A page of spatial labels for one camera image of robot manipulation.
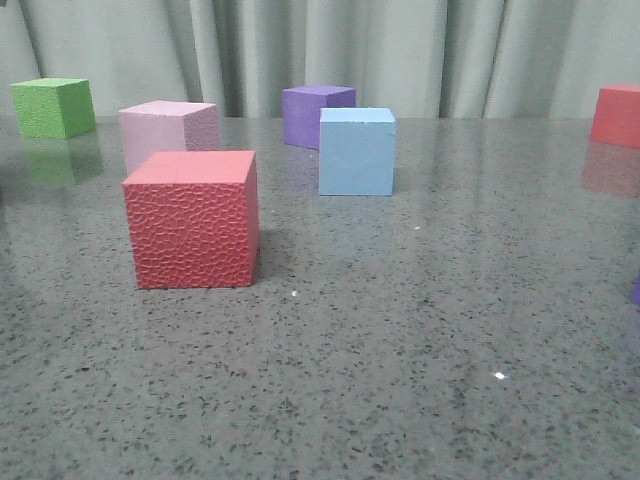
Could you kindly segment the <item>light blue foam cube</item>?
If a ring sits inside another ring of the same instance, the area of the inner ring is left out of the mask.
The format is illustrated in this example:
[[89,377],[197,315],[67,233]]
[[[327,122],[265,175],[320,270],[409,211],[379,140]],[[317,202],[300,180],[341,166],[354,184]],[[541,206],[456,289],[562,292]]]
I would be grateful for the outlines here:
[[319,193],[390,196],[396,119],[388,108],[324,108],[320,116]]

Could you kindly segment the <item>red foam cube front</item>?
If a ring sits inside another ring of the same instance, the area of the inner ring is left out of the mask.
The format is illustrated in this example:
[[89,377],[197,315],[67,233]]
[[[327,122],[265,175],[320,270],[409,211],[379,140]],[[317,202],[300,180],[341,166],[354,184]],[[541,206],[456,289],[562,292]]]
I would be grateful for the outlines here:
[[159,152],[122,189],[139,288],[252,284],[260,235],[253,151]]

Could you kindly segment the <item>red foam cube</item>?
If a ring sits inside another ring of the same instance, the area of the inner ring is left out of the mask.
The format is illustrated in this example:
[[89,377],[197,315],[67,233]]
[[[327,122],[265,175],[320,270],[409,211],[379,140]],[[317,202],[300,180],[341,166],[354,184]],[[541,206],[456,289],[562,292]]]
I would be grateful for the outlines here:
[[122,189],[139,288],[252,284],[260,235],[253,151],[159,152]]
[[590,139],[618,146],[639,147],[638,84],[602,87],[596,102]]

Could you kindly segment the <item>far purple foam cube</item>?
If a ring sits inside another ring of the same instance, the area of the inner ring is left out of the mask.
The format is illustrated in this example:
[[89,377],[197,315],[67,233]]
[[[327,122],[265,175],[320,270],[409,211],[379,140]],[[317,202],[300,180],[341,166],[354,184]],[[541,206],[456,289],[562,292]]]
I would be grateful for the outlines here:
[[306,85],[282,91],[284,142],[318,149],[323,108],[355,107],[357,89],[345,86]]

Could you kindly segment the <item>purple foam cube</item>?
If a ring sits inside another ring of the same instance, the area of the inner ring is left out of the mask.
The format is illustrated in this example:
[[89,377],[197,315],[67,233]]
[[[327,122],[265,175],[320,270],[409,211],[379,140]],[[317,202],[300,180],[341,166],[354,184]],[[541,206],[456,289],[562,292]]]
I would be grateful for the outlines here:
[[631,301],[634,305],[640,306],[640,274],[637,275],[634,288],[631,294]]
[[318,149],[323,108],[355,107],[357,89],[345,86],[306,85],[282,91],[284,142]]

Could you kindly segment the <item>pink foam cube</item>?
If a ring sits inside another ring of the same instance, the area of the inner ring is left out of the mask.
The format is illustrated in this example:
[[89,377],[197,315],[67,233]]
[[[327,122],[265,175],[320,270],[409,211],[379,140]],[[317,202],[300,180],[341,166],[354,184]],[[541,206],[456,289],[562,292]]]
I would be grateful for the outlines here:
[[218,108],[212,103],[155,100],[119,111],[128,174],[160,151],[220,148]]

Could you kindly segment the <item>grey-green curtain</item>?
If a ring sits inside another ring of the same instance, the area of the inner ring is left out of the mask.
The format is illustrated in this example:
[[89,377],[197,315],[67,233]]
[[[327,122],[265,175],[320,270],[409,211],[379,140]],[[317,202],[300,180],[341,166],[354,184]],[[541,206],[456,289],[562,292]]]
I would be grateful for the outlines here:
[[639,80],[635,1],[5,1],[10,86],[86,78],[95,110],[205,101],[276,117],[283,89],[356,88],[402,118],[587,118]]

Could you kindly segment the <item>green foam cube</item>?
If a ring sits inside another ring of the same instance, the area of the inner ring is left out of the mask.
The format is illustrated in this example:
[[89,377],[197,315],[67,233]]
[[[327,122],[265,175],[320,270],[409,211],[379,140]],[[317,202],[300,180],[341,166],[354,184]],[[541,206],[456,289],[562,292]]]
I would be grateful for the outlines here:
[[69,139],[96,129],[88,79],[41,78],[11,85],[25,138]]

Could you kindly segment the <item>near purple foam cube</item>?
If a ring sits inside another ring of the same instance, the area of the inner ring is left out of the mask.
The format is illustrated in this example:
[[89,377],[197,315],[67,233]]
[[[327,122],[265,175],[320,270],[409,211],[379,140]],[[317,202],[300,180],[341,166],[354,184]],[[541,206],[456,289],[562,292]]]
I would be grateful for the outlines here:
[[631,301],[634,305],[640,306],[640,274],[637,275],[634,288],[631,294]]

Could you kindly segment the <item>red foam cube right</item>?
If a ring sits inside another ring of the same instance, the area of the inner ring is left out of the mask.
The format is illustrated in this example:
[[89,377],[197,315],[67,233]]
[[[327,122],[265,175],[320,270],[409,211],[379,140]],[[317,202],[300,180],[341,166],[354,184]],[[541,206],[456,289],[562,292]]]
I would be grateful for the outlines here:
[[639,147],[638,84],[602,87],[596,102],[590,139],[618,146]]

